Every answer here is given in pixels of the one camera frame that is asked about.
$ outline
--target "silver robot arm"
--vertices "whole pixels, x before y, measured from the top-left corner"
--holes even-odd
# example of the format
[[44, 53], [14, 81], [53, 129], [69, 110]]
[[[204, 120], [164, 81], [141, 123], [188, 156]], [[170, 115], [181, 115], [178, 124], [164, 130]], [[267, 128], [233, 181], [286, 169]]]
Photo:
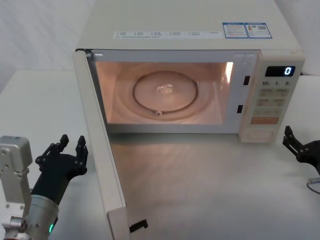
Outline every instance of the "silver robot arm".
[[32, 156], [28, 139], [0, 137], [0, 177], [6, 200], [4, 240], [48, 240], [69, 181], [87, 172], [85, 138], [79, 138], [76, 156], [60, 154], [68, 142], [67, 135], [63, 135], [59, 143], [50, 144], [36, 158], [41, 175], [30, 192], [27, 174]]
[[30, 144], [25, 137], [0, 137], [0, 177], [6, 201], [4, 239], [16, 238], [27, 230], [26, 216], [31, 205], [27, 174], [31, 163]]

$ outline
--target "digital display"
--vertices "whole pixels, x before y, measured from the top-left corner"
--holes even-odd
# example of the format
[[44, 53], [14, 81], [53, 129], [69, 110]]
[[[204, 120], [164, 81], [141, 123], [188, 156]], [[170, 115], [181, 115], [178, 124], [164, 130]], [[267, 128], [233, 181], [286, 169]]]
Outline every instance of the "digital display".
[[292, 77], [295, 73], [295, 66], [268, 66], [265, 72], [266, 77]]

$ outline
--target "orange button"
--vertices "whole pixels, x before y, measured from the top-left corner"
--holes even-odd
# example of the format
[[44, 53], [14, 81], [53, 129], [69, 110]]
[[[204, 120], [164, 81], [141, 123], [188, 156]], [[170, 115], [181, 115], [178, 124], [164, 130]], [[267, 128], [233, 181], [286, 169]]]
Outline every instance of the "orange button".
[[251, 118], [251, 124], [277, 124], [279, 117], [257, 117]]

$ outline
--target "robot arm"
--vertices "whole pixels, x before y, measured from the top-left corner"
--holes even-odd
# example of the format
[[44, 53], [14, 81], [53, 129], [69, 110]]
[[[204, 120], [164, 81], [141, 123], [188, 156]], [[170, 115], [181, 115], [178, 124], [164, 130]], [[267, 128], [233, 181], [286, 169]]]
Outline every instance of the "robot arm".
[[320, 175], [320, 140], [302, 145], [295, 138], [290, 126], [286, 126], [282, 143], [295, 155], [298, 162], [311, 164]]
[[32, 163], [29, 141], [24, 137], [0, 137], [0, 171], [6, 199], [5, 240], [47, 240], [58, 220], [59, 203], [70, 180], [87, 172], [88, 150], [83, 136], [76, 156], [61, 154], [69, 142], [63, 135], [35, 162], [41, 175], [31, 194], [27, 179]]

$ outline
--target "cable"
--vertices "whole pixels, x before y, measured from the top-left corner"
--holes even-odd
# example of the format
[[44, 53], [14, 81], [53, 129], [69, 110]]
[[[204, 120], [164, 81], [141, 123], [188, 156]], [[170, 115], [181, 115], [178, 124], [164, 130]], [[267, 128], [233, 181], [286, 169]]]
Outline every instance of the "cable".
[[312, 189], [312, 188], [309, 186], [309, 182], [307, 182], [307, 183], [306, 183], [306, 187], [307, 187], [308, 189], [310, 189], [312, 192], [314, 192], [314, 193], [316, 193], [316, 194], [319, 194], [319, 195], [320, 195], [320, 192], [318, 192], [318, 191], [316, 191], [316, 190]]

